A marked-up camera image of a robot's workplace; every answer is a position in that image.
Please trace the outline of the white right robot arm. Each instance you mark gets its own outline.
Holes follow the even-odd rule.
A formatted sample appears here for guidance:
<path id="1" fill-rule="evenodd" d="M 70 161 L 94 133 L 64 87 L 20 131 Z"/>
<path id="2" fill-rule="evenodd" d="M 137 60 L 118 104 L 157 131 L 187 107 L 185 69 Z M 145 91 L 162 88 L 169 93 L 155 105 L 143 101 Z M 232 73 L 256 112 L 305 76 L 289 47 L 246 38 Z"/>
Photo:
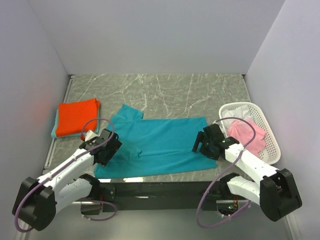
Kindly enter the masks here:
<path id="1" fill-rule="evenodd" d="M 303 202 L 293 174 L 286 168 L 279 170 L 263 162 L 246 147 L 233 137 L 225 137 L 216 123 L 198 132 L 193 152 L 199 151 L 211 159 L 222 157 L 251 178 L 244 179 L 237 173 L 220 173 L 204 191 L 198 207 L 202 207 L 209 193 L 226 200 L 239 196 L 259 205 L 273 222 L 301 208 Z"/>

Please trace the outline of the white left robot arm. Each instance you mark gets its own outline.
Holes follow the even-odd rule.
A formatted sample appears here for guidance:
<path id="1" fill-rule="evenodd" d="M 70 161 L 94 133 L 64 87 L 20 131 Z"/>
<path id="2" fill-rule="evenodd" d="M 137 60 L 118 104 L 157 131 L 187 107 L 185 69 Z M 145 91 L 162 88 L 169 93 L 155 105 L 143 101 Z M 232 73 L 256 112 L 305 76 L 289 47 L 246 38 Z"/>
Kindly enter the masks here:
<path id="1" fill-rule="evenodd" d="M 83 171 L 95 164 L 106 166 L 121 146 L 119 136 L 104 129 L 100 134 L 89 131 L 82 137 L 78 149 L 53 170 L 38 177 L 26 178 L 20 185 L 12 208 L 17 231 L 44 230 L 56 214 L 81 199 L 108 205 L 103 199 L 101 182 Z"/>

